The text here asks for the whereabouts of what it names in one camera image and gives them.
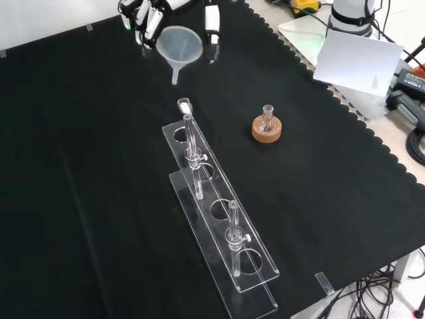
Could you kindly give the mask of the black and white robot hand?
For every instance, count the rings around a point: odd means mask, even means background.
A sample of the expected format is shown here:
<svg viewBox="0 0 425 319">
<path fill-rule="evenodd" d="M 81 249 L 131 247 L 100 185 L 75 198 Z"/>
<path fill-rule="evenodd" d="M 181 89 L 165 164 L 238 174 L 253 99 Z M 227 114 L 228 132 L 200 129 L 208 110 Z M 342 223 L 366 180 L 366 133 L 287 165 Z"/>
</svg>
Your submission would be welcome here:
<svg viewBox="0 0 425 319">
<path fill-rule="evenodd" d="M 118 13 L 124 27 L 135 31 L 136 42 L 152 49 L 170 16 L 194 5 L 195 1 L 119 1 Z M 218 59 L 220 46 L 220 9 L 216 1 L 203 1 L 205 25 L 204 55 L 209 63 Z"/>
</svg>

